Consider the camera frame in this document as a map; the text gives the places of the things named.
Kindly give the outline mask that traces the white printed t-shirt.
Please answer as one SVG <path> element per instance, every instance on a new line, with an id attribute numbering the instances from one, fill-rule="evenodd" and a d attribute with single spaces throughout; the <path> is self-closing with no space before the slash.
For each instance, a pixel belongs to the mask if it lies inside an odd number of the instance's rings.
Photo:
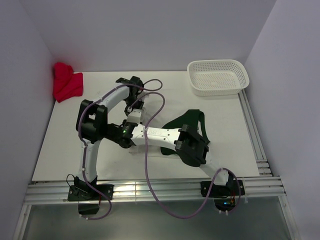
<path id="1" fill-rule="evenodd" d="M 142 109 L 141 122 L 140 124 L 136 124 L 136 127 L 132 132 L 132 141 L 135 144 L 134 147 L 144 146 L 149 151 L 153 146 L 174 151 L 176 141 L 180 135 L 179 128 L 166 129 L 163 127 L 151 126 L 151 123 L 157 114 L 158 112 L 155 112 L 154 115 L 149 115 Z"/>

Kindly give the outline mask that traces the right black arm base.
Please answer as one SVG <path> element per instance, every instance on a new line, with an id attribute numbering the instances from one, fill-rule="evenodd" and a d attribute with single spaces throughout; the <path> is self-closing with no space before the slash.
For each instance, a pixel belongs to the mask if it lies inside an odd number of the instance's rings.
<path id="1" fill-rule="evenodd" d="M 245 193 L 243 181 L 238 180 L 236 183 L 236 180 L 231 177 L 226 185 L 213 184 L 209 198 L 214 199 L 215 207 L 219 211 L 229 212 L 236 207 L 239 195 L 244 196 Z"/>

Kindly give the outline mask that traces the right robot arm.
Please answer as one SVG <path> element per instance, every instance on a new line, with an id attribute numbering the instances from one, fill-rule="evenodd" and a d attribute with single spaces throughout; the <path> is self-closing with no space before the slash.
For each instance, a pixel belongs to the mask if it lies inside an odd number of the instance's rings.
<path id="1" fill-rule="evenodd" d="M 185 165 L 200 168 L 214 178 L 213 183 L 220 194 L 227 195 L 234 188 L 234 183 L 229 179 L 230 174 L 214 160 L 205 138 L 189 125 L 168 129 L 124 121 L 121 125 L 108 124 L 105 137 L 124 149 L 144 145 L 147 148 L 155 146 L 173 150 Z"/>

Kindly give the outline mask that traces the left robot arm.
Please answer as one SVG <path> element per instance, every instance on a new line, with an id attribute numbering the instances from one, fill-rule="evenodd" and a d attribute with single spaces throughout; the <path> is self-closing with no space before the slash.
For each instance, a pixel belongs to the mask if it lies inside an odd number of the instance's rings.
<path id="1" fill-rule="evenodd" d="M 127 149 L 134 145 L 134 127 L 142 123 L 144 101 L 139 99 L 144 90 L 144 83 L 137 76 L 131 79 L 119 78 L 113 88 L 96 100 L 83 100 L 80 104 L 76 130 L 82 141 L 83 153 L 79 173 L 74 178 L 74 186 L 86 200 L 91 200 L 98 193 L 97 158 L 100 143 L 108 139 Z M 124 113 L 127 116 L 122 124 L 108 123 L 109 112 L 124 101 Z"/>

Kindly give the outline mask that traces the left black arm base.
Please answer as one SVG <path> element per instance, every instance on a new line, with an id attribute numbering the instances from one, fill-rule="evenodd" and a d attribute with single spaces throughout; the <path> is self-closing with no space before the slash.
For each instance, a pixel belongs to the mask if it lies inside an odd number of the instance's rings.
<path id="1" fill-rule="evenodd" d="M 93 216 L 98 213 L 102 200 L 112 200 L 114 193 L 113 184 L 97 184 L 97 177 L 90 182 L 89 187 L 84 181 L 73 174 L 68 174 L 66 183 L 69 186 L 67 201 L 78 203 L 78 213 L 85 216 Z"/>

